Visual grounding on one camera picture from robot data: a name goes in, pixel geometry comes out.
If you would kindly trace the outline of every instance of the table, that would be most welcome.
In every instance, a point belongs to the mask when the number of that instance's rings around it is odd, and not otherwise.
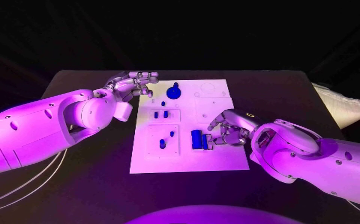
[[[101,88],[117,72],[59,71],[43,98],[77,89]],[[224,78],[236,108],[247,109],[266,121],[282,118],[324,137],[344,138],[304,72],[158,72],[161,80]],[[250,170],[129,174],[139,98],[130,103],[129,121],[113,119],[100,133],[71,147],[48,184],[0,210],[2,223],[123,223],[156,210],[197,204],[256,208],[307,223],[359,222],[360,212],[346,200],[325,194],[302,180],[294,184],[279,182],[250,160]],[[49,161],[0,174],[2,195],[43,169]],[[7,202],[35,189],[51,172]]]

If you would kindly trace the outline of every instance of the white robotic arm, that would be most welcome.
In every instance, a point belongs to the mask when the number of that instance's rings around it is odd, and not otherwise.
[[[156,77],[158,73],[123,72],[101,89],[81,89],[2,112],[0,172],[49,158],[106,128],[113,117],[127,121],[127,101],[152,97],[146,84],[158,83]]]
[[[252,141],[250,159],[285,183],[304,179],[325,193],[360,203],[360,144],[321,138],[304,127],[276,120],[263,123],[250,113],[226,110],[210,124],[221,125],[214,144]]]

